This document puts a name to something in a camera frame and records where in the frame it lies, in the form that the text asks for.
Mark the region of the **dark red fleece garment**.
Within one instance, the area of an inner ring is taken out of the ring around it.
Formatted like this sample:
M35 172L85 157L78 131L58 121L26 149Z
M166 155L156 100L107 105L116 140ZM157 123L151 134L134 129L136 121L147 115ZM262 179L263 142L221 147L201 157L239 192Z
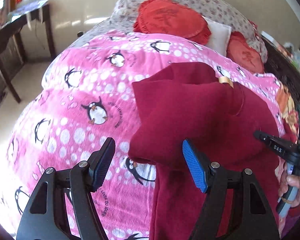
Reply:
M270 207L276 207L279 160L254 132L279 132L258 95L239 83L220 83L210 66L194 62L171 64L133 83L133 91L141 125L128 155L157 172L151 239L188 239L204 203L182 153L185 139L226 169L251 169Z

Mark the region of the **orange floral blanket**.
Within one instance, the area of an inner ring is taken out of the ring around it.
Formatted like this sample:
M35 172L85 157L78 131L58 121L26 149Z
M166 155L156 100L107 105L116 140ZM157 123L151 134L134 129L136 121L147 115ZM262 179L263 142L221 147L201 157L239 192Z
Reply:
M296 110L294 100L288 90L288 87L279 82L280 87L276 94L276 101L278 103L281 120L283 121L283 126L286 135L283 137L286 140L290 140L293 143L298 142L299 137L299 114Z

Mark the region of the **dark carved wooden headboard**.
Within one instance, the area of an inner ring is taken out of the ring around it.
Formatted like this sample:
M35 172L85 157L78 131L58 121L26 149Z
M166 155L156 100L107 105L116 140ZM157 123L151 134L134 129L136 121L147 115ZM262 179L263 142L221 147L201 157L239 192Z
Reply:
M288 90L296 104L300 104L300 72L267 39L262 38L268 52L264 69L273 73Z

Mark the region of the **small red heart cushion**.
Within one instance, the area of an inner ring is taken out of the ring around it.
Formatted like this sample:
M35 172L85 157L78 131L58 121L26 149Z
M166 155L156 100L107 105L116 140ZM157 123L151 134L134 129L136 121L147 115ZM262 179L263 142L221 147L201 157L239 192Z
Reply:
M226 56L252 74L264 73L260 54L247 44L245 37L239 31L231 33Z

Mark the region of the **pink penguin blanket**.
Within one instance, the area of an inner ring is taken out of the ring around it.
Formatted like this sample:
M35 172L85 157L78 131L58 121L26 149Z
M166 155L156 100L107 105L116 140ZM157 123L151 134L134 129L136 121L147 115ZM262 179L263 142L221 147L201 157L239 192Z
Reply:
M44 171L87 160L108 137L115 153L103 185L92 195L111 239L151 239L156 168L130 159L130 141L141 125L133 83L174 63L204 63L220 83L239 83L268 106L285 134L273 74L252 74L215 50L168 34L114 30L63 51L51 64L43 91L17 120L7 149L12 179L4 201L15 226Z

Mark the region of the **white square pillow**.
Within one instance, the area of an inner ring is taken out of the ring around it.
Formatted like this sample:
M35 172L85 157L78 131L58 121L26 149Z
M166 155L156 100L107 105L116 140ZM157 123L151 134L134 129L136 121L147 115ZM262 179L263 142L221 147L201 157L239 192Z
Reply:
M211 32L209 40L205 46L215 50L222 56L226 56L226 50L228 48L232 28L228 25L215 22L207 17L203 16L203 18L206 20Z

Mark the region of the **dark wooden side table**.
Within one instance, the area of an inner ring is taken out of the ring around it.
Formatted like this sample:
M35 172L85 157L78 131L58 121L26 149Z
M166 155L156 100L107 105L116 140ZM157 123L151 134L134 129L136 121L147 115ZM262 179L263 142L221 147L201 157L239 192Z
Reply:
M20 31L23 26L31 23L32 21L38 21L45 24L47 45L49 48L50 57L52 60L56 58L56 49L53 40L52 26L51 26L51 15L50 15L50 5L48 0L41 0L39 5L30 11L23 12L22 14L16 16L15 20L6 23L0 28L0 55L6 50L8 42L13 39L15 42L15 47L17 49L17 54L24 64L27 60L25 48L23 41L21 39ZM0 75L3 78L5 85L14 97L17 103L21 102L21 98L16 92L15 88L11 84L11 80L4 68L4 64L0 57Z

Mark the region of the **large red heart cushion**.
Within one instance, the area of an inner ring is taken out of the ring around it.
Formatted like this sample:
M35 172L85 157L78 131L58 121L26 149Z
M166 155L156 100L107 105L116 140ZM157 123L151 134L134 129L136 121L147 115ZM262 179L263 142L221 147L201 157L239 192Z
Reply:
M144 34L168 34L206 45L211 31L200 13L172 0L146 0L138 8L133 30Z

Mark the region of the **floral pillow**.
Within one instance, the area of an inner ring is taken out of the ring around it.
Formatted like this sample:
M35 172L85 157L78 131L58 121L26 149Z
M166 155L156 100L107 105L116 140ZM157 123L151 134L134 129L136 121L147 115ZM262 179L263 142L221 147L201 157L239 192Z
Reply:
M129 21L133 25L140 4L147 0L118 0L111 19L115 22ZM201 15L224 25L229 25L232 31L238 31L245 37L247 44L255 49L265 63L268 52L264 41L260 38L257 26L249 21L241 12L223 0L173 0L187 6Z

